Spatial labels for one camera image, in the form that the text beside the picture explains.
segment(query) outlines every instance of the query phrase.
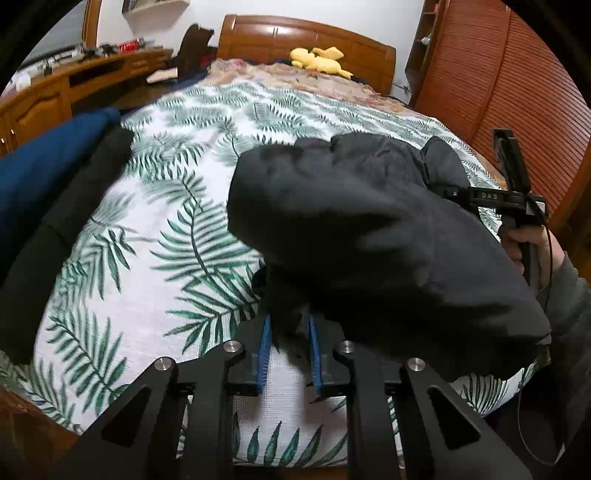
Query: yellow plush toy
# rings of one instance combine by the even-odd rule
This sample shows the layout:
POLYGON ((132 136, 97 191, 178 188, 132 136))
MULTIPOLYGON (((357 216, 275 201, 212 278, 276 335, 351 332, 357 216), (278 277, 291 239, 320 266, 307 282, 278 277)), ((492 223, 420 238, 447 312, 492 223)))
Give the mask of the yellow plush toy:
POLYGON ((294 67, 331 74, 337 73, 350 80, 353 74, 343 70, 337 61, 343 56, 343 53, 336 47, 330 47, 326 50, 314 48, 312 52, 307 51, 305 48, 294 48, 290 53, 291 64, 294 67))

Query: black metal bracket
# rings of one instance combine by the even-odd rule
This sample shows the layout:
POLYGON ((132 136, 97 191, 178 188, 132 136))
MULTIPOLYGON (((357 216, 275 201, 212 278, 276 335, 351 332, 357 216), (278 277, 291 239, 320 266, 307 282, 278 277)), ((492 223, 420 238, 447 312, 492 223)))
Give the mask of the black metal bracket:
MULTIPOLYGON (((338 323, 310 317, 314 383, 347 396, 349 478, 400 479, 387 397, 394 398, 407 478, 531 478, 525 466, 421 359, 384 361, 345 340, 338 323)), ((234 340, 177 364, 158 358, 88 428, 52 479, 231 479, 234 395, 257 396, 268 360, 269 318, 242 322, 234 340), (177 445, 187 397, 183 455, 177 445)))

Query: black fabric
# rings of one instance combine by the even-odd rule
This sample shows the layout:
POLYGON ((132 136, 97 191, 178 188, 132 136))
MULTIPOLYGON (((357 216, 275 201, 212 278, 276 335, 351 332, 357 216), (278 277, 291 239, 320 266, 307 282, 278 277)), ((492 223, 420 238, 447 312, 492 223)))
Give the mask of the black fabric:
POLYGON ((33 357, 37 329, 57 274, 82 227, 131 155, 133 132, 116 127, 105 135, 43 217, 0 288, 0 350, 17 364, 33 357))
POLYGON ((422 151, 348 134, 243 153, 229 230, 292 288, 267 287, 273 328, 305 296, 348 338, 420 356, 448 380, 509 378, 533 361, 550 341, 544 312, 480 220, 432 184, 468 186, 438 138, 422 151))

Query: metal screw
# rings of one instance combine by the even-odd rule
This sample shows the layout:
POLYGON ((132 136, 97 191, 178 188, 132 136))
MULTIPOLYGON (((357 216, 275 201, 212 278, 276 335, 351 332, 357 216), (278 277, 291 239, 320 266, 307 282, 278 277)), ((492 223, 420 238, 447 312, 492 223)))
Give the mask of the metal screw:
POLYGON ((223 344, 223 349, 228 353, 236 353, 242 348, 242 344, 238 340, 228 340, 223 344))
POLYGON ((422 360, 420 358, 410 358, 407 362, 407 365, 409 367, 410 370, 412 370, 413 372, 422 372, 423 370, 425 370, 425 360, 422 360))
POLYGON ((353 353, 355 351, 355 344, 351 340, 343 340, 339 345, 341 353, 353 353))
POLYGON ((156 367, 156 370, 164 372, 173 366, 173 359, 167 356, 161 356, 154 362, 154 366, 156 367))

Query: wooden headboard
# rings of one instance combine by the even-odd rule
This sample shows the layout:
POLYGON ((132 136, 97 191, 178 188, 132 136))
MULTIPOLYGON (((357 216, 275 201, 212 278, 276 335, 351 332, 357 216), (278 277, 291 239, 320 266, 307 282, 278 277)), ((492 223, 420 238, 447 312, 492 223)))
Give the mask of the wooden headboard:
POLYGON ((296 47, 337 47, 341 66, 366 80, 376 92, 390 93, 396 49, 357 33, 307 20, 265 15, 226 15, 217 56, 261 63, 288 59, 296 47))

